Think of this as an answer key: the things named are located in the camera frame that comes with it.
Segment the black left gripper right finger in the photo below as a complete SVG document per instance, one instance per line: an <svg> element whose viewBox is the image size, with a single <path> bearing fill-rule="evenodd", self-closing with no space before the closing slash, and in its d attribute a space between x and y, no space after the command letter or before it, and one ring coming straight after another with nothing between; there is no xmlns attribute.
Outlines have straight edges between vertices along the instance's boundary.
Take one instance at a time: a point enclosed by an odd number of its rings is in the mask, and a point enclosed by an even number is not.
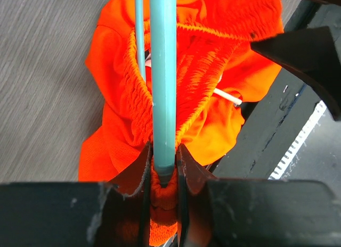
<svg viewBox="0 0 341 247"><path fill-rule="evenodd" d="M314 180L217 178L176 152L179 246L340 246L340 201Z"/></svg>

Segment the orange shorts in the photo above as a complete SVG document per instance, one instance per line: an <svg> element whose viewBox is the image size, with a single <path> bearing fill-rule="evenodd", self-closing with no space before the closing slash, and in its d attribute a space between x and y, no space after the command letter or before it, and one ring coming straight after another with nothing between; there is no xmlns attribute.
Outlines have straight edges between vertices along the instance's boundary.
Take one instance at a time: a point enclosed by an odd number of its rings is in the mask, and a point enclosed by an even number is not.
<svg viewBox="0 0 341 247"><path fill-rule="evenodd" d="M252 41L282 33L281 0L177 0L176 144L206 166L237 141L241 109L215 89L258 102L280 66ZM152 81L136 59L134 0L104 6L85 61L105 100L102 125L83 144L80 181L110 180L140 154L152 133Z"/></svg>

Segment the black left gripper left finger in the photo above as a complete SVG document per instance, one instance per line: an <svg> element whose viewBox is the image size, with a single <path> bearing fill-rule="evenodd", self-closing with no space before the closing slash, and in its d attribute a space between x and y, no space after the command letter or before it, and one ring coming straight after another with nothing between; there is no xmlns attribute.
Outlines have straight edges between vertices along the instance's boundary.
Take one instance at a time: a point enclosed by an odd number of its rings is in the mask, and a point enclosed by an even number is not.
<svg viewBox="0 0 341 247"><path fill-rule="evenodd" d="M1 185L1 246L148 246L152 146L108 182Z"/></svg>

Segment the teal hanger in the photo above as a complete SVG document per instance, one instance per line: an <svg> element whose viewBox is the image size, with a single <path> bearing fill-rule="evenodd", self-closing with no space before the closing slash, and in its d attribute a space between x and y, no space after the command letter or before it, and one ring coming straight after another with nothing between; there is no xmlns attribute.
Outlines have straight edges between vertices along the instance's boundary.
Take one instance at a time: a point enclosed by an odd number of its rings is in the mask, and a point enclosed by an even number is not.
<svg viewBox="0 0 341 247"><path fill-rule="evenodd" d="M166 187L175 167L176 0L149 0L154 170Z"/></svg>

